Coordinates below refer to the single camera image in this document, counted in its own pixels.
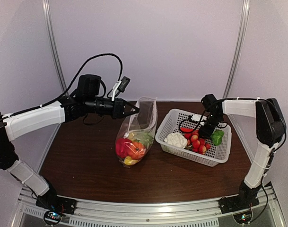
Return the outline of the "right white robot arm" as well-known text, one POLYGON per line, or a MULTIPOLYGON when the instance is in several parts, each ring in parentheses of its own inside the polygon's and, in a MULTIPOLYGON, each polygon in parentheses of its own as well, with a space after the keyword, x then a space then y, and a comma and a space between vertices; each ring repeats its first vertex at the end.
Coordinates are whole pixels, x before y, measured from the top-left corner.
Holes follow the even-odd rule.
POLYGON ((199 128, 199 135, 203 138, 211 138, 224 115, 252 117, 256 120, 257 150, 235 198, 235 205, 244 209, 256 197, 262 180, 271 167, 275 152, 286 138, 286 122, 280 106, 275 98, 216 99, 213 94, 205 95, 201 103, 209 113, 204 125, 199 128))

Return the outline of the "white cauliflower toy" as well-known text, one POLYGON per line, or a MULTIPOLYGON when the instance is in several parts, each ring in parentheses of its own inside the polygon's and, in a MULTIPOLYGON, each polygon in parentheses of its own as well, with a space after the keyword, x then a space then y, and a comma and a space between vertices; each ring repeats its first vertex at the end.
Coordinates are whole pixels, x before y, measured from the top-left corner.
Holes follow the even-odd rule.
POLYGON ((168 134, 164 142, 178 148, 185 148, 188 144, 188 140, 179 132, 168 134))

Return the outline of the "yellow lemon toy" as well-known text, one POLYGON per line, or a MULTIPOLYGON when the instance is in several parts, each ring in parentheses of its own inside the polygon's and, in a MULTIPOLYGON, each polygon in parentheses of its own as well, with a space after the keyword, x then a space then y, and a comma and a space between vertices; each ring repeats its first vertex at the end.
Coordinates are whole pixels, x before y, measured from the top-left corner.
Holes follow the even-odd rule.
POLYGON ((135 165, 136 163, 138 163, 140 160, 139 159, 132 159, 130 156, 127 156, 123 163, 127 166, 133 166, 135 165))

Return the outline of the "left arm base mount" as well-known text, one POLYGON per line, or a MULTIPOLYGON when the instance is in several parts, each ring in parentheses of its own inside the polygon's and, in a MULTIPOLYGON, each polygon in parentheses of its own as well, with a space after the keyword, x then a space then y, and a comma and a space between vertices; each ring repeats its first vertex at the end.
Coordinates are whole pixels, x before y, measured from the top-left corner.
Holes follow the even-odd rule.
POLYGON ((49 203, 42 196, 32 193, 32 198, 36 199, 36 206, 46 209, 43 214, 43 221, 48 226, 55 226, 64 220, 67 214, 73 215, 77 205, 75 199, 56 197, 55 202, 49 203))

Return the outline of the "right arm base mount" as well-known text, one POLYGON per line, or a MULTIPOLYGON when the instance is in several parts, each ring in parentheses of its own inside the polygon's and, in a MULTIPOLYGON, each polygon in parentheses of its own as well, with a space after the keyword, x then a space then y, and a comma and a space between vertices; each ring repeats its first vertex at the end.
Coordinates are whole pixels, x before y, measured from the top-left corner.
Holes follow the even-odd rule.
POLYGON ((222 214, 233 213, 234 221, 237 224, 249 224, 253 220, 253 206, 259 205, 259 200, 253 198, 249 203, 241 202, 239 196, 222 197, 219 201, 219 208, 222 214))

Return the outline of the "green apple toy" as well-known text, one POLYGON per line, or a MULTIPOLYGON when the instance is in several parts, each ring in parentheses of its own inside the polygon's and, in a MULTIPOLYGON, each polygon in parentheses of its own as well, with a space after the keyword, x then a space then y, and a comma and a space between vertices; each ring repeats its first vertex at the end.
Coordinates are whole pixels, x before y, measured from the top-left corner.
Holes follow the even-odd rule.
POLYGON ((154 137, 150 133, 139 132, 134 136, 133 140, 142 143, 146 148, 148 148, 153 144, 154 137))

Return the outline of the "orange carrot toy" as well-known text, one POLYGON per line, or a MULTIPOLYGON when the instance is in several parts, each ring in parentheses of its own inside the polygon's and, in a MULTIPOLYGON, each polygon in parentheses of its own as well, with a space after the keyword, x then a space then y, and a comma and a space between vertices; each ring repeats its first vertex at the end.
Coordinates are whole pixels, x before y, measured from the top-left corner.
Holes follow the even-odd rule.
POLYGON ((192 129, 192 128, 180 127, 179 130, 182 133, 198 133, 198 129, 192 129))

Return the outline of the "clear dotted zip bag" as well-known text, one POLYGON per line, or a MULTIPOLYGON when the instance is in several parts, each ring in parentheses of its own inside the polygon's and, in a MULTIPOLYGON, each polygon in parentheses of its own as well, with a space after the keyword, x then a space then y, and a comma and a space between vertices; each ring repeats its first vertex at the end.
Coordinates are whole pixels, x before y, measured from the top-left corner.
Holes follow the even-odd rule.
POLYGON ((131 115, 123 120, 115 140, 115 153, 126 168, 140 162, 154 143, 157 99, 141 97, 128 110, 131 115))

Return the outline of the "green leafy vegetable toy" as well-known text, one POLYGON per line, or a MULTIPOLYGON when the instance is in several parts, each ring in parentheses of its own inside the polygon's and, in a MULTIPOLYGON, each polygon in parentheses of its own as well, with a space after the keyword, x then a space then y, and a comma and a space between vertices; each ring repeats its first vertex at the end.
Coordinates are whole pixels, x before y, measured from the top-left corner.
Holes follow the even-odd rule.
POLYGON ((223 130, 215 130, 211 137, 210 137, 210 140, 212 141, 212 143, 215 145, 215 146, 218 146, 222 143, 222 139, 224 137, 225 133, 223 130))

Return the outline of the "red bell pepper toy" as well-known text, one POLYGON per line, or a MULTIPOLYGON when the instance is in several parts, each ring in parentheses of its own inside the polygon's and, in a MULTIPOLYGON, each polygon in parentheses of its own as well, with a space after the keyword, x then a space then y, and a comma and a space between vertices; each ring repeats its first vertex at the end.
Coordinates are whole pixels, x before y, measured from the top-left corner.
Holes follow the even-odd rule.
POLYGON ((127 157, 133 149, 133 143, 127 138, 119 138, 115 144, 115 152, 118 157, 125 158, 127 157))

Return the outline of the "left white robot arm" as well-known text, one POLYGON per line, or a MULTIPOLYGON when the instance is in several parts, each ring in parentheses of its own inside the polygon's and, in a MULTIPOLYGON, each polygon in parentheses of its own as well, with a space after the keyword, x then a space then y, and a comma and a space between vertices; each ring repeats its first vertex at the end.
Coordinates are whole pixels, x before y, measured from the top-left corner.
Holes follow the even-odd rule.
POLYGON ((88 114, 108 115, 113 119, 122 119, 139 112, 139 108, 118 98, 130 82, 124 76, 112 88, 112 96, 105 98, 99 95, 102 78, 86 74, 79 78, 77 88, 71 95, 61 95, 50 104, 2 115, 0 113, 0 169, 8 171, 22 184, 32 189, 50 210, 60 206, 60 198, 52 191, 52 186, 28 164, 22 161, 15 152, 13 141, 25 134, 50 125, 74 121, 88 114))

